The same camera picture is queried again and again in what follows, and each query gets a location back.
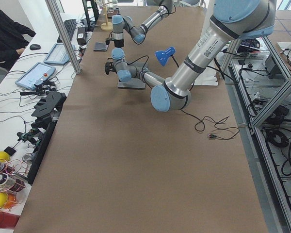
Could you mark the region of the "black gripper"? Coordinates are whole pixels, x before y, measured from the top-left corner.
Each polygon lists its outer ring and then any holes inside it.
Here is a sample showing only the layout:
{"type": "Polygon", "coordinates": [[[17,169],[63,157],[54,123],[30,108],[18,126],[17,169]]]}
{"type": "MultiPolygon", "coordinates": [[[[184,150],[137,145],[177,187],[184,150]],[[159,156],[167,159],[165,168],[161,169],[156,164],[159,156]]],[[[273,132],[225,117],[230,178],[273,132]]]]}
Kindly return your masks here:
{"type": "Polygon", "coordinates": [[[114,46],[116,48],[122,48],[122,47],[124,47],[124,39],[115,39],[114,40],[114,46]]]}

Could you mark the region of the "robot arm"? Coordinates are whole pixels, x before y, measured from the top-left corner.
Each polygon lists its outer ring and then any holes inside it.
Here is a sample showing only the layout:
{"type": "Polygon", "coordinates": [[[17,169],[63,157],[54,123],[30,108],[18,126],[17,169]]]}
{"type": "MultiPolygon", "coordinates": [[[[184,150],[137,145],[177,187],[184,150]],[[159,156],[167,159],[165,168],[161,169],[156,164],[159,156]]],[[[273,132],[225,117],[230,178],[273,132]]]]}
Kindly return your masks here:
{"type": "Polygon", "coordinates": [[[113,41],[116,48],[124,47],[124,31],[131,36],[135,44],[142,44],[150,29],[170,14],[173,14],[174,4],[172,0],[155,0],[154,2],[158,5],[157,11],[138,26],[134,24],[132,18],[129,16],[112,16],[113,31],[110,37],[106,38],[106,44],[109,45],[113,41]]]}
{"type": "Polygon", "coordinates": [[[159,112],[180,110],[190,103],[190,86],[228,41],[268,36],[275,26],[275,0],[216,0],[211,4],[213,12],[209,27],[174,75],[164,79],[144,65],[127,63],[122,49],[123,31],[127,31],[135,43],[141,44],[147,32],[171,14],[172,1],[158,0],[156,3],[158,10],[139,26],[133,24],[131,17],[112,17],[111,40],[114,41],[115,48],[111,57],[120,84],[129,86],[132,80],[139,79],[151,86],[150,100],[159,112]]]}

